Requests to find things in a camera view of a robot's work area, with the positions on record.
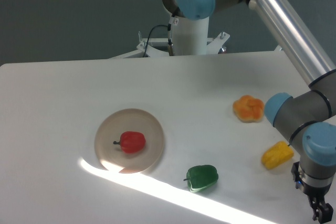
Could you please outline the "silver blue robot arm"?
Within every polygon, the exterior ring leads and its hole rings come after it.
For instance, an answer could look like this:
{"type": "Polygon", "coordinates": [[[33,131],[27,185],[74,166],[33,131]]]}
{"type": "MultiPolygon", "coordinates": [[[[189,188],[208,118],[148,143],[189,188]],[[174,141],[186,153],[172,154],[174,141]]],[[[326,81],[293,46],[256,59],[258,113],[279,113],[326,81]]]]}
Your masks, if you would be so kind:
{"type": "Polygon", "coordinates": [[[246,3],[263,20],[279,46],[309,87],[293,98],[286,93],[271,97],[265,116],[299,154],[291,172],[308,196],[313,219],[332,220],[333,208],[325,202],[335,177],[335,65],[287,0],[163,0],[172,16],[201,20],[214,12],[246,3]]]}

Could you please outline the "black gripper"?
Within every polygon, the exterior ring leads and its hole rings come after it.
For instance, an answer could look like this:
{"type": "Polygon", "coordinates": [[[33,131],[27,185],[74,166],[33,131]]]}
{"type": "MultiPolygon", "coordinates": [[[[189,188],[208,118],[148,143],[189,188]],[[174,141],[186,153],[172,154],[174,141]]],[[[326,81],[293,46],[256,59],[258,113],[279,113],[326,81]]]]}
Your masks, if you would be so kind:
{"type": "Polygon", "coordinates": [[[334,175],[328,178],[314,178],[309,176],[300,166],[300,162],[292,165],[291,173],[296,189],[300,189],[308,196],[310,207],[313,210],[314,221],[327,223],[332,220],[332,206],[325,202],[325,195],[329,192],[334,175]]]}

